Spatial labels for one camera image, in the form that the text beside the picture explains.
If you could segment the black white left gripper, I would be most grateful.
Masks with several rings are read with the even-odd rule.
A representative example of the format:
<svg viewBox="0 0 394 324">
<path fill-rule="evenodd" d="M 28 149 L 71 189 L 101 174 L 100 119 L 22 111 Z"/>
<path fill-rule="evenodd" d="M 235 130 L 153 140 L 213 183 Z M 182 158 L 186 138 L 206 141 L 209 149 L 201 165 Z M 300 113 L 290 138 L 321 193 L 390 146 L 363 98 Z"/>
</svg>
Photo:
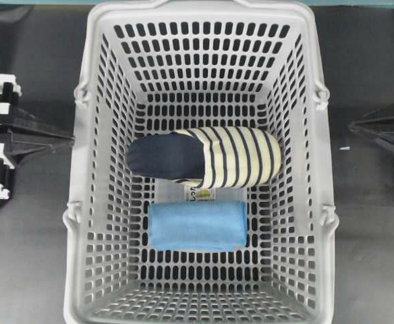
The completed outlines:
<svg viewBox="0 0 394 324">
<path fill-rule="evenodd" d="M 16 76 L 0 74 L 0 199 L 10 198 L 12 173 L 25 159 L 56 153 L 74 145 L 73 137 L 7 131 L 7 127 L 10 127 L 29 132 L 67 132 L 24 109 L 13 107 L 18 104 L 21 95 Z"/>
</svg>

